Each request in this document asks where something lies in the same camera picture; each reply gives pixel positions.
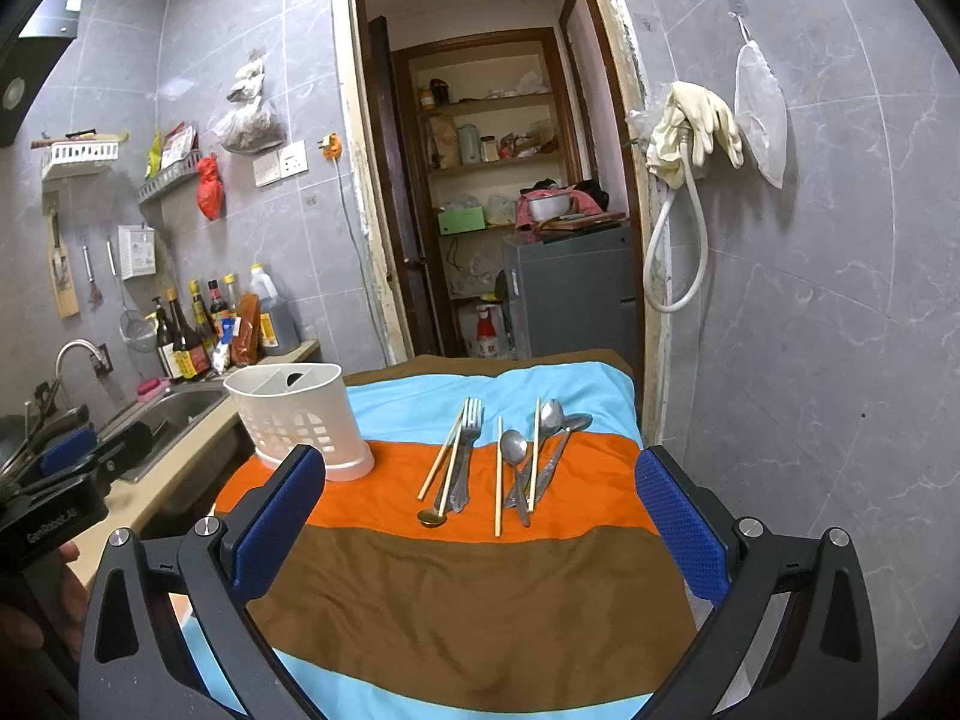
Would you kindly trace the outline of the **person's left hand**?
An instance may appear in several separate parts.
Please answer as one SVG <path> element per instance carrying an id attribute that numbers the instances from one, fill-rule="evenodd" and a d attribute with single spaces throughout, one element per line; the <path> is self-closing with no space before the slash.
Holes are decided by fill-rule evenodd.
<path id="1" fill-rule="evenodd" d="M 83 582 L 76 577 L 71 564 L 80 559 L 80 548 L 75 541 L 67 541 L 59 548 L 59 569 L 52 580 L 41 582 L 41 598 L 37 601 L 37 612 L 57 632 L 64 642 L 65 649 L 73 660 L 80 660 L 83 648 L 86 612 L 89 593 Z M 36 616 L 18 608 L 2 606 L 2 642 L 11 645 L 14 650 L 41 650 L 44 647 L 44 629 Z"/>

